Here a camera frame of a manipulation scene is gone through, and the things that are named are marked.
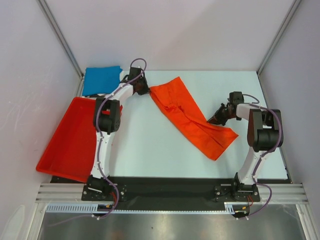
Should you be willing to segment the orange t shirt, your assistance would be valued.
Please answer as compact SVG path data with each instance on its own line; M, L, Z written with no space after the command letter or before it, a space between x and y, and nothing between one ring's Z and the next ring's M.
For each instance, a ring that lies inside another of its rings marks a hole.
M183 136L213 161L238 137L231 128L207 122L179 76L165 84L150 87L150 97Z

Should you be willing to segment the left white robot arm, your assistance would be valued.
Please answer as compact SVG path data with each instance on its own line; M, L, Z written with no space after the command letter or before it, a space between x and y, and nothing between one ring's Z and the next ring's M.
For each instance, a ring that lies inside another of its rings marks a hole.
M121 107L135 93L141 96L149 92L145 69L131 66L129 74L124 76L112 93L95 100L93 126L96 130L96 148L86 191L100 200L107 199L113 192L109 180L110 158L113 140L121 125Z

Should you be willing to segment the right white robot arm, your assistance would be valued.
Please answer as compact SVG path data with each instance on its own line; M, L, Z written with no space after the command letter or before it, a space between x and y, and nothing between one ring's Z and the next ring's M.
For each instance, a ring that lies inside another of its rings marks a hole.
M207 122L225 126L230 119L248 121L249 150L231 184L214 187L215 201L258 202L258 175L267 157L283 144L281 111L262 107L256 97L234 91L229 94L228 103L222 103Z

